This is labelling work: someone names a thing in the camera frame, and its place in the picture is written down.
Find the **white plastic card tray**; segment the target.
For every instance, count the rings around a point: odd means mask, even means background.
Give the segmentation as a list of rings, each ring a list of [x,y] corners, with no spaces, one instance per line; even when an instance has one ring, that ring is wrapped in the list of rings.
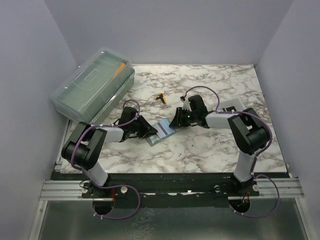
[[[222,100],[219,104],[219,112],[241,112],[246,109],[243,101],[240,97],[235,97],[231,99]]]

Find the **clear plastic storage box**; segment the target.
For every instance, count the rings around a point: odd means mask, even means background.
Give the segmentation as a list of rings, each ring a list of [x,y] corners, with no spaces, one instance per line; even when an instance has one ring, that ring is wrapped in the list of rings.
[[[131,59],[102,47],[50,96],[56,110],[75,123],[98,125],[134,84]]]

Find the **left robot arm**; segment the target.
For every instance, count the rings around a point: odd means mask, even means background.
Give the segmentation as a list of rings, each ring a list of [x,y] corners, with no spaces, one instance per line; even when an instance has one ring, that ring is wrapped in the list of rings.
[[[91,181],[101,198],[111,191],[110,176],[98,162],[104,143],[122,143],[130,138],[146,139],[158,131],[134,107],[125,106],[116,125],[79,122],[62,147],[61,157]]]

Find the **yellow handled hex key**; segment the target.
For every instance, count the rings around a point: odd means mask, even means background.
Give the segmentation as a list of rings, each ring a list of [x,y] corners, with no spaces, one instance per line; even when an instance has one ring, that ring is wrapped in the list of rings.
[[[156,101],[161,101],[163,104],[167,104],[167,100],[166,98],[164,97],[163,93],[160,92],[156,97],[154,97],[153,99],[147,101],[147,102],[144,102],[144,103],[141,103],[140,106],[144,106],[144,105],[148,105],[148,104],[152,104]]]

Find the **green card holder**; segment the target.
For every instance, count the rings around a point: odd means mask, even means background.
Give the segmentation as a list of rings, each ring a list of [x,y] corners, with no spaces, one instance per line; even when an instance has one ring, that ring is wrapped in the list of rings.
[[[162,119],[159,122],[152,125],[152,127],[157,130],[157,133],[146,138],[147,142],[151,147],[166,140],[167,138],[171,137],[177,132],[169,125],[170,123],[168,118]]]

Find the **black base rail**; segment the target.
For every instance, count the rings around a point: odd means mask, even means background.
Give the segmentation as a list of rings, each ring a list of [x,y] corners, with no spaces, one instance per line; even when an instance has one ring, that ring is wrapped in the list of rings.
[[[90,201],[109,208],[227,208],[254,199],[285,199],[302,195],[300,182],[288,173],[262,173],[248,183],[236,183],[227,173],[112,173],[107,189],[94,186],[82,174],[53,172],[43,184],[41,199]]]

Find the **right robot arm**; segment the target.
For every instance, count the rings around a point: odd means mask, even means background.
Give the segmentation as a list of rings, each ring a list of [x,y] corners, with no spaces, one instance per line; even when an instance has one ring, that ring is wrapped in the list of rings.
[[[258,155],[272,142],[272,131],[253,108],[246,108],[240,97],[224,100],[217,110],[209,111],[200,95],[183,97],[183,106],[177,107],[170,128],[199,126],[205,129],[230,129],[239,148],[230,191],[241,196],[253,179]]]

